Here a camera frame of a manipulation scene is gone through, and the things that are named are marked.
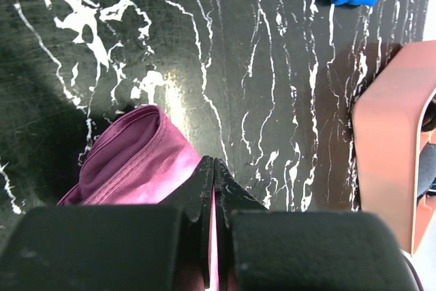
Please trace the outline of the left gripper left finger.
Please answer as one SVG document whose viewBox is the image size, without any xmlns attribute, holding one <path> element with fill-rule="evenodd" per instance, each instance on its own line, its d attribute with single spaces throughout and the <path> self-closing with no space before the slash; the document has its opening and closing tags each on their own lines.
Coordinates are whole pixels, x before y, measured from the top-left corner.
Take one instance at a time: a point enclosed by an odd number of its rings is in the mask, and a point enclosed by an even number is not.
<svg viewBox="0 0 436 291">
<path fill-rule="evenodd" d="M 204 156 L 192 175 L 161 201 L 181 212 L 175 290 L 205 290 L 211 284 L 214 159 Z"/>
</svg>

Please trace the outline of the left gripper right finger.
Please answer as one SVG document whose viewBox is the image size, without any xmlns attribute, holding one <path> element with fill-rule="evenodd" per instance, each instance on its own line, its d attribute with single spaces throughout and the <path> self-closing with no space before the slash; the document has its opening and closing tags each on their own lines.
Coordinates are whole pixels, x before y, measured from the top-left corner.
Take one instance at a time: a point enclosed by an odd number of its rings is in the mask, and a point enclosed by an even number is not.
<svg viewBox="0 0 436 291">
<path fill-rule="evenodd" d="M 229 290 L 229 274 L 233 268 L 233 246 L 230 219 L 234 211 L 258 210 L 264 207 L 235 181 L 222 159 L 214 159 L 214 197 L 217 235 L 217 276 L 220 290 Z"/>
</svg>

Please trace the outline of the magenta cloth napkin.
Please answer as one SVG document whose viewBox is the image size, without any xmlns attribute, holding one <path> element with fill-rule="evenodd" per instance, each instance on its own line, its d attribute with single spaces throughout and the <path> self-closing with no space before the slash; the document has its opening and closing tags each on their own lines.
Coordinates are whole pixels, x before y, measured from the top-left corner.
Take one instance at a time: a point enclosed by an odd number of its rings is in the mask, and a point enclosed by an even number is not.
<svg viewBox="0 0 436 291">
<path fill-rule="evenodd" d="M 94 222 L 107 233 L 93 237 L 92 254 L 101 268 L 117 277 L 124 290 L 174 284 L 181 212 L 161 203 L 194 172 L 202 157 L 166 114 L 147 105 L 118 118 L 98 138 L 78 183 L 60 199 L 61 206 L 112 209 Z M 218 289 L 215 197 L 211 228 L 211 284 Z"/>
</svg>

